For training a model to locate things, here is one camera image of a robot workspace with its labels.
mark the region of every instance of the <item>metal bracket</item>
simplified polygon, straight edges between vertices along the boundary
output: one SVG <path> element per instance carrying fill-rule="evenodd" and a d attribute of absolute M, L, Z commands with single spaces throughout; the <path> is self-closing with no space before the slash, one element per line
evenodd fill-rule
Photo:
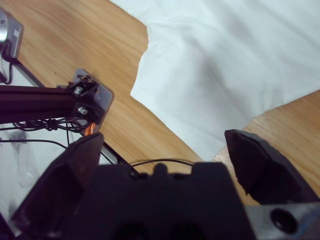
<path fill-rule="evenodd" d="M 114 100 L 114 94 L 110 89 L 100 84 L 93 76 L 91 76 L 82 68 L 79 68 L 75 71 L 75 75 L 72 81 L 73 86 L 75 86 L 77 83 L 81 81 L 80 76 L 88 76 L 92 81 L 95 81 L 96 83 L 98 83 L 97 90 L 93 94 L 92 99 L 95 104 L 97 104 L 100 108 L 102 108 L 105 111 L 105 114 L 102 117 L 102 121 L 100 122 L 99 125 L 95 127 L 95 132 L 98 132 L 101 128 L 101 125 L 103 124 L 103 119 L 106 117 L 109 111 L 109 108 L 111 106 L 111 103 Z"/>
<path fill-rule="evenodd" d="M 24 26 L 13 16 L 0 8 L 0 45 L 5 41 L 10 41 L 10 56 L 18 58 Z"/>

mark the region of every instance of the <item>white cloth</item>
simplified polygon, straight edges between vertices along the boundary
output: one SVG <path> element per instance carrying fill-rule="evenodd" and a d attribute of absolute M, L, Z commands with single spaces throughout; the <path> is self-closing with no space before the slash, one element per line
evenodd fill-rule
<path fill-rule="evenodd" d="M 203 160 L 320 89 L 319 0 L 112 0 L 147 26 L 131 96 Z"/>

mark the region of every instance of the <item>wooden tabletop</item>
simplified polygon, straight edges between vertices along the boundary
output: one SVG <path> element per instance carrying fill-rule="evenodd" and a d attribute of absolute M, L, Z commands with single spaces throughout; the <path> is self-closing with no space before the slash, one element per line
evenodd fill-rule
<path fill-rule="evenodd" d="M 130 97 L 148 46 L 141 22 L 107 0 L 1 0 L 0 7 L 24 25 L 19 60 L 45 86 L 66 85 L 83 68 L 114 92 L 101 132 L 125 160 L 201 161 Z M 245 130 L 287 156 L 320 196 L 320 91 L 255 118 Z M 226 148 L 213 161 L 227 165 L 244 204 L 257 204 L 238 184 Z M 178 163 L 167 166 L 170 172 L 190 172 Z M 136 169 L 151 173 L 153 164 Z"/>

